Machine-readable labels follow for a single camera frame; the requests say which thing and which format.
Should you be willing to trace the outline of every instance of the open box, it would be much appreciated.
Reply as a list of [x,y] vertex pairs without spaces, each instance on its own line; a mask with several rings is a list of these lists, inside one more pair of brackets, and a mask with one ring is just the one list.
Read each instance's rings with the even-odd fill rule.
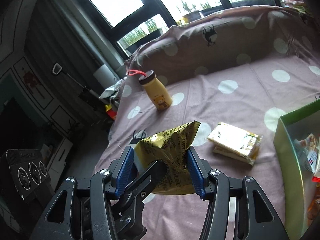
[[319,140],[320,100],[279,117],[273,141],[284,181],[284,226],[290,240],[300,239],[307,230],[307,210],[316,191],[313,174],[300,166],[293,144],[295,139],[303,140],[310,133]]

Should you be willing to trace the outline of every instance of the bottle cap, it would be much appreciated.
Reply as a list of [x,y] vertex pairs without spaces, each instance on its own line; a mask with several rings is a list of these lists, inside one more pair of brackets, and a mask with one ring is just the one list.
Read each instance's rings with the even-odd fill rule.
[[148,84],[151,80],[153,80],[156,77],[156,74],[153,70],[149,70],[146,72],[146,76],[139,77],[139,83],[140,85]]

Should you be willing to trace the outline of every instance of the pink bed sheet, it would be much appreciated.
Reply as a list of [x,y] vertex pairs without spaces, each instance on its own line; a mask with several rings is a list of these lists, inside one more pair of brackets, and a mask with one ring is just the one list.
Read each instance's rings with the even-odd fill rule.
[[[171,27],[140,47],[126,65],[154,70],[172,95],[172,106],[157,111],[138,77],[129,76],[112,139],[95,172],[119,158],[137,134],[151,136],[197,120],[201,126],[193,145],[200,158],[229,177],[253,176],[284,222],[284,185],[273,138],[280,115],[319,93],[318,41],[311,19],[270,6],[228,9]],[[213,144],[205,138],[218,122],[264,136],[253,167],[212,153]],[[198,239],[207,206],[196,194],[151,194],[143,211],[143,239]],[[226,239],[233,239],[233,226],[231,210]]]

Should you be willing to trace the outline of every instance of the yellow bottle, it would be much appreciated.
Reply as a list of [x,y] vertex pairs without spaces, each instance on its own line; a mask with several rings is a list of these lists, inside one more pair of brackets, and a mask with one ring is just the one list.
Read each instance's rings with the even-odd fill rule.
[[172,104],[168,91],[157,79],[153,70],[147,71],[146,76],[141,76],[139,83],[144,86],[149,98],[158,110],[167,109]]

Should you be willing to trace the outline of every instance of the floor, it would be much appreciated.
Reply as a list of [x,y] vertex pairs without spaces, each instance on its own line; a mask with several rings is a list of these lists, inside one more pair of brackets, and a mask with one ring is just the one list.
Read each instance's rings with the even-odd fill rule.
[[97,126],[91,127],[67,161],[68,167],[63,172],[61,179],[70,176],[77,179],[90,178],[108,143],[107,131]]

